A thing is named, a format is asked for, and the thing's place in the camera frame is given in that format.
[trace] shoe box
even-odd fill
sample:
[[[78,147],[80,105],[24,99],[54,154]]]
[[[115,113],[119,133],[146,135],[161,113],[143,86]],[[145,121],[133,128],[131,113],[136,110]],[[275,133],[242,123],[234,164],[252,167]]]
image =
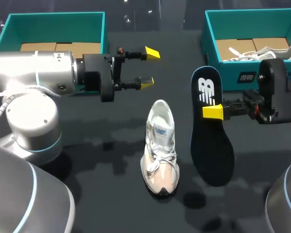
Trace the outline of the shoe box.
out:
[[[291,8],[206,11],[200,44],[206,65],[220,72],[224,91],[258,89],[260,61],[222,61],[237,57],[230,47],[239,53],[289,48]],[[285,66],[291,78],[291,60]],[[253,78],[240,82],[244,75]]]
[[[0,35],[0,51],[108,53],[104,12],[10,14]]]

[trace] dark surface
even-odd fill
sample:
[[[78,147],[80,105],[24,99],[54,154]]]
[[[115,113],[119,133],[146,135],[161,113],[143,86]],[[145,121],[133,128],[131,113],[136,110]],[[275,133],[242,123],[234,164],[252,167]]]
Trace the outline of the dark surface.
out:
[[[0,0],[9,13],[104,11],[110,32],[200,30],[205,10],[287,8],[291,0]]]
[[[111,50],[147,45],[161,61],[123,64],[123,80],[153,76],[154,86],[117,92],[113,103],[99,97],[58,100],[65,153],[53,164],[76,202],[74,233],[267,233],[267,190],[291,163],[291,123],[258,125],[248,116],[224,122],[236,156],[225,187],[209,187],[190,156],[193,124],[190,80],[203,65],[197,32],[110,33]],[[226,94],[224,98],[240,95]],[[180,182],[174,197],[156,200],[140,171],[148,112],[167,101],[176,124]],[[0,136],[9,132],[0,120]],[[60,171],[71,171],[68,177]]]

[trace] new balance logo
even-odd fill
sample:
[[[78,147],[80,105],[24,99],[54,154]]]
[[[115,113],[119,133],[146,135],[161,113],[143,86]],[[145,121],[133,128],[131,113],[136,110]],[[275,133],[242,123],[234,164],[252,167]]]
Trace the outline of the new balance logo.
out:
[[[157,129],[156,133],[161,135],[161,136],[166,136],[166,131],[165,130]]]
[[[199,95],[199,100],[210,105],[215,105],[214,102],[214,85],[211,79],[205,80],[204,78],[198,79],[198,90],[202,92]]]

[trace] insole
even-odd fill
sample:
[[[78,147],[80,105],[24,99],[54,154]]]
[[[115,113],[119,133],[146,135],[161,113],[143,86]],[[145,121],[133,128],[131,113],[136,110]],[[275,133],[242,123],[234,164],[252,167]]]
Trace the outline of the insole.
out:
[[[222,104],[222,84],[219,72],[213,67],[201,67],[192,76],[194,123],[191,137],[191,156],[202,179],[211,186],[226,185],[234,171],[234,150],[226,135],[222,120],[203,118],[203,107]],[[202,98],[205,91],[212,101]]]

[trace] white cable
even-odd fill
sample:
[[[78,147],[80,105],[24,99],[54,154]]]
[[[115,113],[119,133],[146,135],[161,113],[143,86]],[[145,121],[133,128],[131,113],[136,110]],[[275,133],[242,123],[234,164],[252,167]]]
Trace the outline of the white cable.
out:
[[[24,89],[36,89],[36,90],[40,90],[42,92],[45,92],[46,94],[50,95],[50,96],[54,96],[54,97],[60,97],[60,95],[56,94],[55,92],[52,92],[51,90],[47,89],[46,87],[43,86],[39,86],[39,85],[27,85],[24,86]],[[1,105],[0,107],[0,117],[2,116],[2,114],[4,113],[4,111],[6,110],[6,108],[9,106],[9,104],[15,100],[16,98],[16,94],[15,95],[10,95],[5,102]]]
[[[4,113],[5,109],[9,106],[9,104],[15,100],[16,96],[15,95],[11,95],[9,98],[6,99],[6,101],[1,105],[0,107],[0,117],[2,116],[2,114]]]
[[[25,89],[36,89],[40,90],[42,92],[45,92],[46,94],[54,97],[60,97],[60,95],[56,94],[55,92],[52,92],[51,90],[47,89],[46,87],[39,86],[39,85],[27,85],[25,86]]]

